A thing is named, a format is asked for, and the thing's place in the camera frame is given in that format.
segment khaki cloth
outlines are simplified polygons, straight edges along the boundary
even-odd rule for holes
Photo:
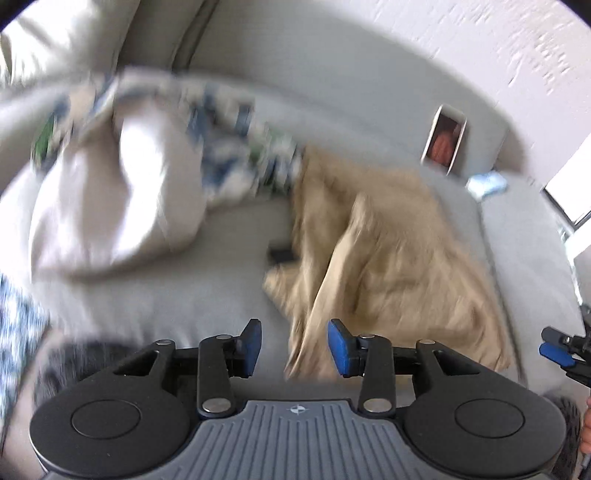
[[[334,378],[327,323],[393,345],[433,339],[497,371],[509,347],[494,289],[418,175],[308,148],[294,186],[299,261],[264,289],[291,320],[288,376]]]

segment wall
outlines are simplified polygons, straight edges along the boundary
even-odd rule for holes
[[[591,132],[591,29],[557,0],[316,1],[492,99],[512,124],[504,167],[545,184]]]

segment sofa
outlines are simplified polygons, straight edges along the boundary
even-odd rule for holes
[[[179,4],[182,14],[164,0],[138,1],[116,49],[117,65],[107,70],[141,66],[173,70],[187,85],[207,80],[254,102],[257,115],[303,143],[356,161],[416,170],[440,200],[458,238],[493,279],[517,359],[504,374],[539,394],[561,393],[584,405],[586,389],[537,351],[546,326],[584,335],[551,207],[525,179],[509,172],[503,172],[506,192],[481,202],[464,188],[468,177],[494,167],[508,130],[486,99],[429,59],[313,1]],[[290,237],[286,198],[216,211],[186,251],[133,270],[92,281],[30,281],[23,265],[40,186],[27,166],[31,141],[57,99],[83,74],[79,70],[100,66],[77,68],[61,65],[20,83],[11,78],[0,90],[0,118],[10,119],[0,121],[0,225],[10,232],[0,239],[0,272],[51,317],[51,330],[23,379],[12,414],[2,477],[42,474],[27,435],[33,383],[49,347],[66,339],[116,335],[142,344],[171,338],[189,347],[208,336],[236,335],[257,317],[263,348],[255,376],[233,383],[240,396],[355,399],[355,381],[284,380],[289,325],[261,284],[269,243]],[[468,125],[457,169],[449,177],[420,165],[442,103],[461,110]],[[78,328],[63,322],[75,318],[84,319]],[[398,395],[401,404],[413,400],[409,384]]]

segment white cloth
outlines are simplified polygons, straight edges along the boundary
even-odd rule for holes
[[[202,145],[159,97],[117,103],[73,139],[39,191],[31,278],[87,275],[186,247],[205,212]]]

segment pillow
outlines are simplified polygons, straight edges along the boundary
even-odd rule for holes
[[[204,4],[211,0],[142,0],[121,53],[120,65],[169,69],[183,37]]]
[[[0,86],[111,72],[139,0],[39,0],[0,36]]]

